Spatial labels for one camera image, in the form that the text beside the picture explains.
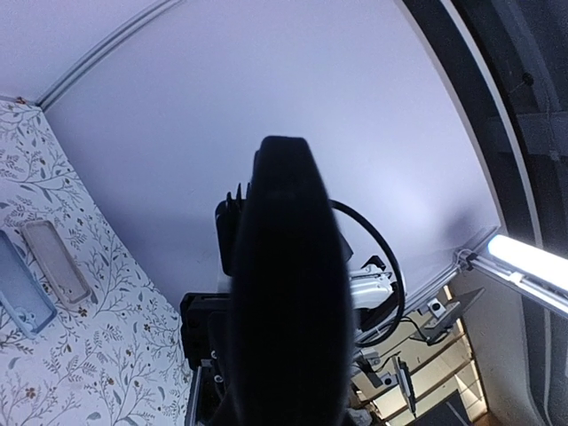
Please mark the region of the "white phone case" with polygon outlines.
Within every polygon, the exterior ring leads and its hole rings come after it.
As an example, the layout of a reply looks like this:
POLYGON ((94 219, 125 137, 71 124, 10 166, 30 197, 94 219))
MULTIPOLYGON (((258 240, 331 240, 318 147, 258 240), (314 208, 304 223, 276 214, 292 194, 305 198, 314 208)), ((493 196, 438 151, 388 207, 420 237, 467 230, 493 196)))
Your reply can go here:
POLYGON ((91 288, 52 222, 26 222, 22 234, 58 299, 75 308, 91 295, 91 288))

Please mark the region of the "black cased phone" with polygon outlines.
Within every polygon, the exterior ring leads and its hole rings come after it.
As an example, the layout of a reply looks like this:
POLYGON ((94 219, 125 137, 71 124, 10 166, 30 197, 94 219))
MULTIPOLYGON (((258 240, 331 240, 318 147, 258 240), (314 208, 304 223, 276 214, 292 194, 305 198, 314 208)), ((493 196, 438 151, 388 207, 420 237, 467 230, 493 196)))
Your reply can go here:
POLYGON ((303 138, 256 152, 233 259, 228 314, 237 425, 339 425, 353 308, 340 233, 303 138))

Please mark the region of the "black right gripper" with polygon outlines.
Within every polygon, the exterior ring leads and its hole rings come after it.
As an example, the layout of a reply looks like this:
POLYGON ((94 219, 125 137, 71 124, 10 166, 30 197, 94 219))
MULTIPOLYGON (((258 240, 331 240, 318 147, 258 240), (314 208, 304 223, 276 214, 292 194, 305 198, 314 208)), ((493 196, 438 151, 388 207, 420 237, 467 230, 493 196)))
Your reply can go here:
POLYGON ((187 293, 180 303, 181 340, 192 371, 187 425, 234 425, 227 366, 226 293, 187 293))

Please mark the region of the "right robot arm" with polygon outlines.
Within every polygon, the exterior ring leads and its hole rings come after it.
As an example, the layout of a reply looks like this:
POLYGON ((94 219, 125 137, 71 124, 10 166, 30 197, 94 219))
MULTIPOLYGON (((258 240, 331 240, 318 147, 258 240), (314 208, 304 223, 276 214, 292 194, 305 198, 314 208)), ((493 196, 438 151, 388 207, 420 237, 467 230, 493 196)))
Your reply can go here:
MULTIPOLYGON (((230 280, 220 293, 187 293, 181 303, 180 334, 191 379, 186 425, 218 425, 233 413, 231 377, 227 367, 227 310, 230 280)), ((397 283, 380 257, 371 256, 362 268, 350 272, 354 307, 376 313, 395 301, 397 283)))

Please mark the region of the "light blue case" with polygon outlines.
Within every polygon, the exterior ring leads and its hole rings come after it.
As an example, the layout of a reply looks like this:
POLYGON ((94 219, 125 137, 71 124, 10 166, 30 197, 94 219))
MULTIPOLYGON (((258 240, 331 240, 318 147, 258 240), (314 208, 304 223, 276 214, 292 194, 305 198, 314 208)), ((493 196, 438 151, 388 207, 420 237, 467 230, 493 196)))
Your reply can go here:
POLYGON ((4 231, 1 231, 1 305, 23 335, 32 340, 57 316, 54 303, 4 231))

